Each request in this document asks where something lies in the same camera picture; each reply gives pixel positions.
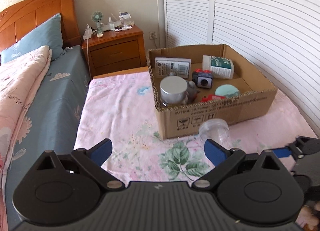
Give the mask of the person's right hand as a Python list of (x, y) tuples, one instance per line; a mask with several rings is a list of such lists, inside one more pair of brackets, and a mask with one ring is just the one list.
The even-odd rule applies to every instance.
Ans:
[(304, 205), (298, 215), (296, 223), (303, 228), (303, 230), (319, 230), (319, 201)]

